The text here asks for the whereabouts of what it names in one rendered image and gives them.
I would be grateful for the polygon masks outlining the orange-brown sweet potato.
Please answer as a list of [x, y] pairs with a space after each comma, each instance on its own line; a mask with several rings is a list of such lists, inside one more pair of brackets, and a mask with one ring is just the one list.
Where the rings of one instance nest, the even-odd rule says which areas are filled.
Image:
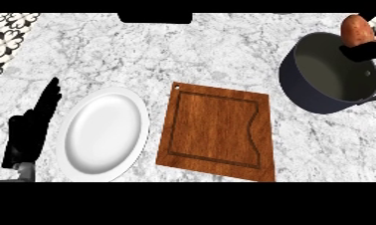
[[376, 40], [369, 22], [360, 15], [350, 15], [344, 19], [341, 24], [341, 40], [350, 48]]

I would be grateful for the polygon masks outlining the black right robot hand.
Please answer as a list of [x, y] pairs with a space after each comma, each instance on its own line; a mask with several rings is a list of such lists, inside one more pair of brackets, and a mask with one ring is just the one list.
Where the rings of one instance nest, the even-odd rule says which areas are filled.
[[376, 59], [376, 42], [367, 42], [353, 48], [341, 46], [344, 56], [355, 63]]

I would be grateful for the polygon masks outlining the brown wooden cutting board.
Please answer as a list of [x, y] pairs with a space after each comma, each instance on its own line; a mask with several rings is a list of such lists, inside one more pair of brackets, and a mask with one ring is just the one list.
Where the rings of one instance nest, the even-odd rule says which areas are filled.
[[156, 164], [271, 181], [269, 95], [173, 83]]

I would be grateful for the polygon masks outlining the white oval plate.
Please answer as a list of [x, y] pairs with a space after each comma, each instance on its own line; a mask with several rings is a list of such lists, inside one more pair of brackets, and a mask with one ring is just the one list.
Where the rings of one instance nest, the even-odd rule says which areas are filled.
[[59, 130], [56, 155], [74, 182], [111, 182], [136, 163], [149, 137], [148, 107], [125, 88], [90, 93], [71, 109]]

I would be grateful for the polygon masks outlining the dark grey pot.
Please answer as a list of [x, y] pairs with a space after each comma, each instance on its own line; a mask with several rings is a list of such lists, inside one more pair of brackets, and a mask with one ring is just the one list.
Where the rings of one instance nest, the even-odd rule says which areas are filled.
[[297, 42], [279, 66], [279, 82], [291, 101], [327, 114], [376, 102], [376, 64], [345, 58], [341, 37], [314, 32]]

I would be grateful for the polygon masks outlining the black flat appliance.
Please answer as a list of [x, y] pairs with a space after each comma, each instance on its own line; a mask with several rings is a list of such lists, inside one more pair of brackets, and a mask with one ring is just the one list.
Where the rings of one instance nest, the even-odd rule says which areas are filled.
[[189, 24], [192, 13], [120, 13], [124, 23]]

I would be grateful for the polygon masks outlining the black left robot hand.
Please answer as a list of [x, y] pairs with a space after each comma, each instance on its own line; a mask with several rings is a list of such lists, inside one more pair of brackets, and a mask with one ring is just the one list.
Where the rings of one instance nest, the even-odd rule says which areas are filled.
[[22, 115], [9, 118], [9, 140], [2, 161], [3, 168], [13, 168], [22, 162], [34, 163], [40, 157], [49, 123], [62, 98], [59, 79], [53, 78], [36, 106]]

